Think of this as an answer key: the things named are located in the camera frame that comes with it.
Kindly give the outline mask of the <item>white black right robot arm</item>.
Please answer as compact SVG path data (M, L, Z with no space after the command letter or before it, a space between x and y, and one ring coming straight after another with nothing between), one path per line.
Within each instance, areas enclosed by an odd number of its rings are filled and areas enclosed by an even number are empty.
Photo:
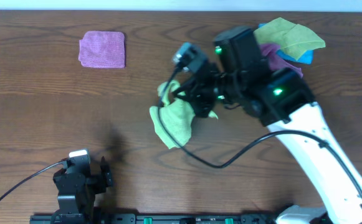
M195 45L183 44L173 57L191 74L174 96L205 118L216 103L237 103L257 118L300 164L323 200L320 208L293 205L277 223L362 223L362 176L330 131L312 91L290 68L271 71L253 31L246 26L214 39L221 65Z

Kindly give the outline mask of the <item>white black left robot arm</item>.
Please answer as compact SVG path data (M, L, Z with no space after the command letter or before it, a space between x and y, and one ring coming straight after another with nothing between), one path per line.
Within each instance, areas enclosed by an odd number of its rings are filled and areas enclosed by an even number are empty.
M59 209L53 213L50 223L95 223L95 196L106 192L113 185L110 166L104 157L100 161L100 173L93 175L88 155L64 159L64 167L53 176L58 190Z

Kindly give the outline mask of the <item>light green microfiber cloth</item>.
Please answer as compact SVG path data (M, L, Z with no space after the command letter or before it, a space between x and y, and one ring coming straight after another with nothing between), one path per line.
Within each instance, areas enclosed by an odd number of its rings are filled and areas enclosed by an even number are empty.
M163 106L160 108L160 118L169 133L174 137L181 146L185 146L192 136L192 121L195 113L191 105L179 98L175 98L170 102L168 93L175 91L180 87L177 80L172 80L169 87L165 90L167 82L162 83L158 88L158 96L164 95L162 102ZM158 107L150 107L150 116L154 125L155 133L166 145L168 149L179 148L173 140L166 134L160 121L158 119Z

